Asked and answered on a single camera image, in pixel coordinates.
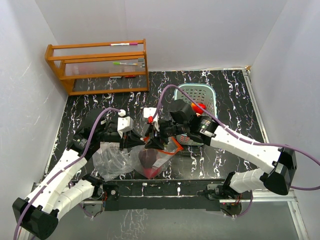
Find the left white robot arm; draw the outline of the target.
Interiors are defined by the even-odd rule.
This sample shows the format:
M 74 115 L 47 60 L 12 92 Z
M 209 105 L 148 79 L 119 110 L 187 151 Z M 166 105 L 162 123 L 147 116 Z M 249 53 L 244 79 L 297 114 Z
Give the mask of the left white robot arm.
M 112 107 L 102 112 L 93 110 L 39 186 L 27 197 L 18 197 L 14 201 L 15 240 L 19 238 L 20 230 L 46 240 L 66 213 L 85 199 L 97 200 L 103 195 L 104 188 L 99 180 L 90 175 L 67 189 L 74 175 L 87 164 L 102 143 L 116 143 L 123 150 L 143 145 L 144 142 L 134 131 L 133 119 L 126 115 L 125 110 Z

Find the clear orange zip top bag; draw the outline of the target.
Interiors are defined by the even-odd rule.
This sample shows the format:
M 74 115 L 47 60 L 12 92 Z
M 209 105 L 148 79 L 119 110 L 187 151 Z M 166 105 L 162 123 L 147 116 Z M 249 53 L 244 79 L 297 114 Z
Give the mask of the clear orange zip top bag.
M 129 153 L 130 166 L 147 179 L 152 179 L 168 168 L 171 159 L 183 147 L 178 141 L 171 137 L 168 144 L 164 145 L 164 150 L 135 146 Z

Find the red green dragon fruit toy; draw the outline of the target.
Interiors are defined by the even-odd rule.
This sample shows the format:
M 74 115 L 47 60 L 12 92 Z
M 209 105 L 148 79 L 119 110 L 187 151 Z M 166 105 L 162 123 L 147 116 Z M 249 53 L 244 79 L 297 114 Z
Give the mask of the red green dragon fruit toy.
M 158 176 L 162 172 L 161 168 L 143 168 L 143 175 L 147 179 L 153 179 L 154 177 Z

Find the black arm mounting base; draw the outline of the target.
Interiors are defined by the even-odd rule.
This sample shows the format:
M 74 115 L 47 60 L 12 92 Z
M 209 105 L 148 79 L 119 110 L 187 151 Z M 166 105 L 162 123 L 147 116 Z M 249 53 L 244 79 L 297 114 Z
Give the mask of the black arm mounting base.
M 244 209 L 236 198 L 217 199 L 208 191 L 221 180 L 130 179 L 103 184 L 102 205 L 105 211 L 120 210 L 206 210 L 238 215 Z

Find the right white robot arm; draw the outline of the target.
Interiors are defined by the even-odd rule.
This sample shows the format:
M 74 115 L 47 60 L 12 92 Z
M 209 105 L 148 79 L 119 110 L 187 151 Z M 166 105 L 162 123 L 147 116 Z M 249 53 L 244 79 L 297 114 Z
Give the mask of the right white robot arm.
M 252 190 L 269 190 L 285 196 L 289 193 L 297 170 L 294 150 L 287 147 L 260 146 L 257 141 L 220 126 L 210 116 L 200 115 L 181 99 L 169 106 L 171 120 L 161 120 L 156 108 L 145 107 L 143 118 L 149 124 L 145 133 L 146 148 L 163 150 L 170 137 L 187 135 L 192 141 L 223 149 L 254 164 L 257 168 L 246 172 L 231 172 L 222 185 L 207 187 L 207 198 L 233 199 Z

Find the dark purple mangosteen toy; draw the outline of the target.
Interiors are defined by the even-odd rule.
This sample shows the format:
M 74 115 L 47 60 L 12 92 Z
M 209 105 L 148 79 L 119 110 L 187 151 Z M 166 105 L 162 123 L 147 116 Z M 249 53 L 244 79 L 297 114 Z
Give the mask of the dark purple mangosteen toy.
M 142 149 L 138 153 L 138 158 L 143 168 L 152 168 L 158 159 L 158 151 L 156 149 Z

